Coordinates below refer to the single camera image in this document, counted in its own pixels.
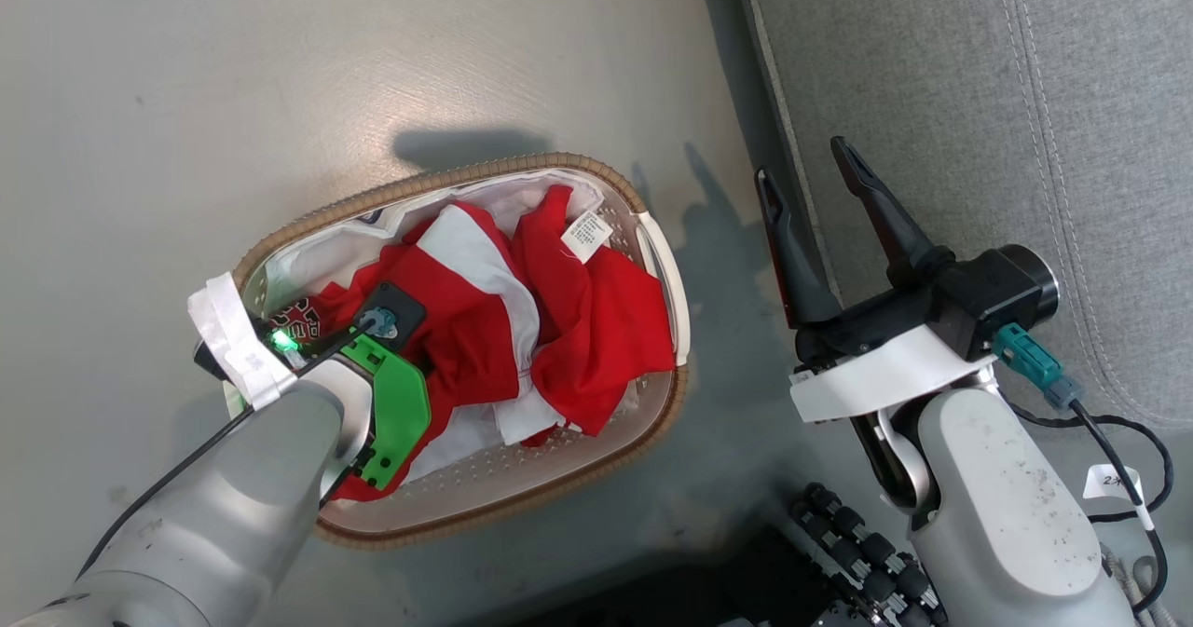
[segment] basket handle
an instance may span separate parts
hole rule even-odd
[[[675,265],[675,255],[672,253],[667,237],[659,228],[650,212],[637,212],[638,241],[644,242],[650,249],[650,256],[659,267],[657,278],[662,280],[663,292],[667,297],[667,309],[672,322],[672,342],[675,347],[675,365],[687,364],[687,352],[692,346],[692,329],[687,318],[687,297],[684,294],[684,281],[679,275],[679,267]]]

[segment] clothing label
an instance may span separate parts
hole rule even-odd
[[[1139,472],[1129,466],[1126,467],[1126,473],[1131,477],[1131,483],[1135,483],[1135,491],[1142,498],[1143,482],[1139,480]],[[1096,499],[1099,497],[1131,499],[1126,493],[1126,488],[1123,486],[1123,482],[1118,477],[1118,472],[1114,470],[1114,465],[1111,465],[1111,463],[1095,463],[1094,466],[1089,467],[1089,473],[1086,474],[1084,496],[1087,499]]]
[[[612,235],[613,228],[605,224],[605,219],[600,219],[596,212],[585,211],[563,231],[563,244],[580,257],[580,262],[587,262]]]

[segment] teal connector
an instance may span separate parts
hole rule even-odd
[[[1069,403],[1084,395],[1077,381],[1064,375],[1064,368],[1056,356],[1050,355],[1024,327],[1014,322],[1002,327],[994,335],[993,352],[1002,364],[1009,365],[1012,371],[1031,380],[1056,410],[1067,410]]]
[[[1047,390],[1064,375],[1064,368],[1056,356],[1050,355],[1024,327],[1014,322],[994,335],[994,354],[1040,390]]]

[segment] gray floor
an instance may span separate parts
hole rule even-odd
[[[749,181],[781,153],[737,6],[0,0],[0,623],[57,596],[225,417],[188,362],[188,292],[313,207],[528,151],[595,156],[647,194],[693,311],[681,420],[518,519],[388,553],[311,540],[261,623],[517,617],[717,550],[805,479],[898,535],[852,432],[787,402]]]

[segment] laundry basket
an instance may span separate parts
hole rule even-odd
[[[675,367],[648,373],[628,390],[623,405],[599,436],[555,432],[537,448],[499,446],[406,483],[378,501],[332,501],[319,517],[316,533],[330,542],[363,550],[384,550],[444,536],[534,508],[595,480],[644,453],[675,422],[687,384],[690,344],[687,300],[675,260],[661,229],[630,182],[587,156],[520,156],[486,164],[410,178],[364,191],[353,198],[310,212],[255,244],[233,273],[245,308],[265,318],[295,300],[319,292],[278,273],[295,250],[328,232],[361,231],[385,211],[432,215],[460,193],[480,193],[513,182],[567,181],[598,191],[596,210],[613,228],[608,244],[626,254],[662,283],[670,318]],[[501,216],[496,215],[499,223]]]

